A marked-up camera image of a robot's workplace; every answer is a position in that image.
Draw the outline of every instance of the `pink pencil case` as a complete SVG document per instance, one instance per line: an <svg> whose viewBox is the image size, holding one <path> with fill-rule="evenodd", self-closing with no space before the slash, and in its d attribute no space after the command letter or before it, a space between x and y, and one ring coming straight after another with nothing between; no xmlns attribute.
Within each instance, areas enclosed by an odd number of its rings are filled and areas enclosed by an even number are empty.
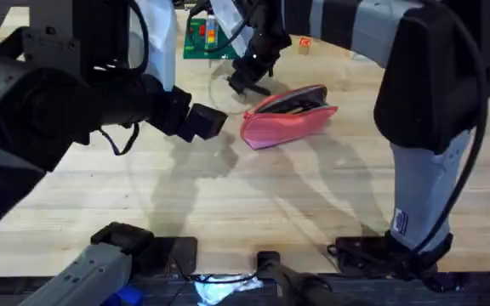
<svg viewBox="0 0 490 306"><path fill-rule="evenodd" d="M253 149L264 149L300 139L322 129L338 111L326 103L324 85L299 88L272 95L245 112L241 128L243 140Z"/></svg>

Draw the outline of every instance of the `black cable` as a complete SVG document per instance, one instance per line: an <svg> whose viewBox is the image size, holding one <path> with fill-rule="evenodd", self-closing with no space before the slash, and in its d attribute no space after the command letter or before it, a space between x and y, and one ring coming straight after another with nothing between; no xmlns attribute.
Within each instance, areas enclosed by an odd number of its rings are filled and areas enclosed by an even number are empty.
<svg viewBox="0 0 490 306"><path fill-rule="evenodd" d="M264 271L264 269L266 269L270 265L269 263L263 264L256 270L256 272L252 273L250 276L242 277L241 279L238 280L210 281L208 279L213 277L213 275L208 275L208 277L206 277L204 280L200 278L201 276L186 275L183 269L181 268L179 261L175 258L173 258L173 261L175 262L175 266L177 266L177 269L179 270L179 274L181 275L181 277L183 277L183 279L185 279L186 281L195 281L200 284L236 284L243 281L250 281L253 278L257 277L260 272Z"/></svg>
<svg viewBox="0 0 490 306"><path fill-rule="evenodd" d="M248 22L251 20L251 18L253 18L253 15L256 12L256 9L258 8L258 6L260 5L260 2L262 2L262 1L263 0L257 0L253 4L253 7L251 8L250 12L248 12L248 14L245 17L245 19L243 19L242 23L237 27L237 29L234 32L234 34L232 34L232 36L230 38L228 38L228 41L227 42L225 42L224 44L222 44L222 45L220 45L218 47L215 47L215 48L205 49L202 46L198 45L194 41L194 39L193 39L193 37L191 35L191 32L190 32L190 28L191 28L192 17L196 16L197 14L200 14L200 12L202 12L203 10L209 9L210 6L211 6L211 3L209 2L209 0L204 0L204 1L198 0L198 3L196 4L196 6L193 9L191 9L190 14L188 15L188 19L186 20L186 35L188 37L188 40L191 42L191 44L195 48L198 48L198 49L200 49L203 52L214 53L214 52L219 52L220 50L223 50L224 48L230 46L230 44L234 40L236 40L236 38L239 36L239 34L241 34L241 32L243 31L243 29L245 29L245 26L247 26Z"/></svg>
<svg viewBox="0 0 490 306"><path fill-rule="evenodd" d="M113 153L115 153L116 156L123 156L126 153L128 153L134 146L135 140L140 135L140 125L138 123L134 123L134 131L132 132L132 135L129 137L128 142L126 143L122 151L118 149L117 145L115 144L111 136L109 136L109 134L106 131L104 131L101 127L100 127L100 133L103 135L103 137L107 139L107 141L109 141L109 144L111 144Z"/></svg>
<svg viewBox="0 0 490 306"><path fill-rule="evenodd" d="M141 34L143 36L143 60L141 64L135 68L127 69L134 75L141 75L145 72L146 67L149 65L149 28L146 25L145 16L141 13L140 6L134 0L124 0L132 11L137 15L140 21Z"/></svg>
<svg viewBox="0 0 490 306"><path fill-rule="evenodd" d="M481 146L483 144L483 138L485 136L485 130L487 128L487 117L488 117L488 96L487 96L487 79L486 79L486 69L485 64L481 58L481 53L479 48L477 47L476 41L464 25L464 22L445 4L437 2L436 0L421 0L421 2L425 4L435 5L438 8L446 9L453 17L457 29L459 30L466 47L470 50L470 55L473 59L474 72L476 74L476 82L477 82L477 96L479 100L479 109L478 109L478 120L476 127L476 135L474 136L474 140L472 142L472 146L470 147L470 153L468 155L468 160L466 161L463 171L461 172L459 179L453 189L453 192L449 196L447 200L446 206L443 208L440 217L436 220L436 223L430 230L429 234L424 238L424 240L419 243L410 253L409 257L414 255L419 255L421 251L424 250L426 246L434 239L440 228L443 226L447 218L449 217L449 213L455 206L460 193L462 192L464 185L468 181L470 177L470 173L472 172L477 157L479 155Z"/></svg>
<svg viewBox="0 0 490 306"><path fill-rule="evenodd" d="M171 306L175 302L175 300L180 295L180 293L183 292L183 290L185 290L186 285L188 285L188 281L185 281L183 286L181 286L179 290L169 299L169 301L166 303L166 306Z"/></svg>

